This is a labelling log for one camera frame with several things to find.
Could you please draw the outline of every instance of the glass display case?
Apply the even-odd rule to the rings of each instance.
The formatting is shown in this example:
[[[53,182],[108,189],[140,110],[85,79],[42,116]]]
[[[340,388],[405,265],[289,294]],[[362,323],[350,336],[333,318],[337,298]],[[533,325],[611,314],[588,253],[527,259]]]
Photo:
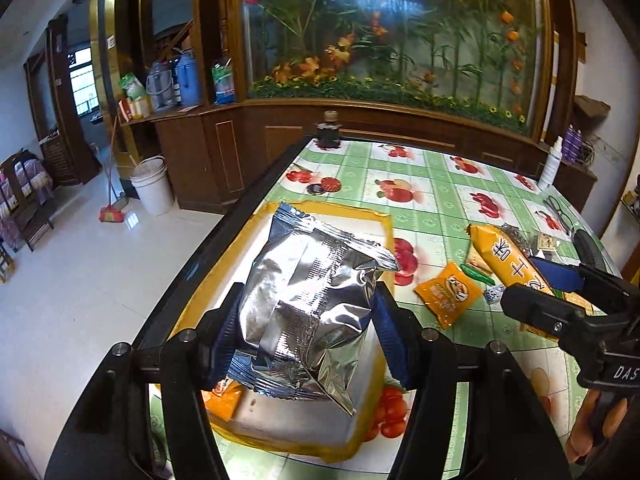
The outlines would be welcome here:
[[[357,100],[528,135],[539,0],[244,0],[249,97]]]

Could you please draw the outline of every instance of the orange snack package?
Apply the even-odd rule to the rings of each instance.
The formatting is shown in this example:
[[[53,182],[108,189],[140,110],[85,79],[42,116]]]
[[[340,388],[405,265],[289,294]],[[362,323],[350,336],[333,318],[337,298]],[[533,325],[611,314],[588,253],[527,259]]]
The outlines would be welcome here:
[[[414,290],[445,329],[482,296],[482,289],[453,262],[437,278],[420,283]]]
[[[226,378],[221,380],[212,392],[202,392],[204,405],[210,415],[229,422],[234,416],[244,386]]]
[[[549,284],[533,264],[526,259],[516,244],[496,226],[470,225],[466,228],[466,232],[471,236],[471,243],[476,251],[504,286],[521,283],[546,294],[554,295]],[[558,338],[524,323],[520,324],[520,329],[552,341],[558,341]]]

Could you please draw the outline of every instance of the blue thermos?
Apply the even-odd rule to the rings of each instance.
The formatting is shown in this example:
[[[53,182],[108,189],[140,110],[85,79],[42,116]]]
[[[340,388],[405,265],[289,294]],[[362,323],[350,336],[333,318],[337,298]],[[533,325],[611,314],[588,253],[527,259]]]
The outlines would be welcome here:
[[[180,104],[182,106],[195,106],[202,102],[200,95],[200,82],[198,81],[198,69],[196,60],[193,59],[191,50],[187,50],[175,66],[175,73],[180,84]]]

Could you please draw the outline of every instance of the silver foil bag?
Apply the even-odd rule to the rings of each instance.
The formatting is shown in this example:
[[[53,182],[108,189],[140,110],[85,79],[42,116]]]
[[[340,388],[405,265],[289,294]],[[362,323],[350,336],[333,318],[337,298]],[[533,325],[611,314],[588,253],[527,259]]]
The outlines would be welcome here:
[[[381,245],[280,204],[239,303],[228,375],[273,397],[329,398],[353,415],[347,387],[384,270],[399,267]]]

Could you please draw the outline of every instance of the screw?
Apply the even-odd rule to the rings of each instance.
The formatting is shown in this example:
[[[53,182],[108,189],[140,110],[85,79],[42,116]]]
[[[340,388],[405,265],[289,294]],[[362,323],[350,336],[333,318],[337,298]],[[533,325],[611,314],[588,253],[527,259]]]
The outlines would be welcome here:
[[[124,355],[129,350],[131,350],[131,345],[129,343],[116,343],[111,347],[111,353],[113,355]]]
[[[424,330],[422,330],[422,332],[420,332],[420,335],[422,336],[422,339],[430,342],[436,341],[436,339],[440,336],[438,331],[433,328],[425,328]]]
[[[188,343],[189,341],[193,341],[196,339],[198,333],[193,328],[185,328],[184,330],[180,330],[178,332],[178,340],[183,343]]]
[[[507,351],[507,347],[502,341],[491,341],[489,343],[489,348],[498,355],[504,354]]]

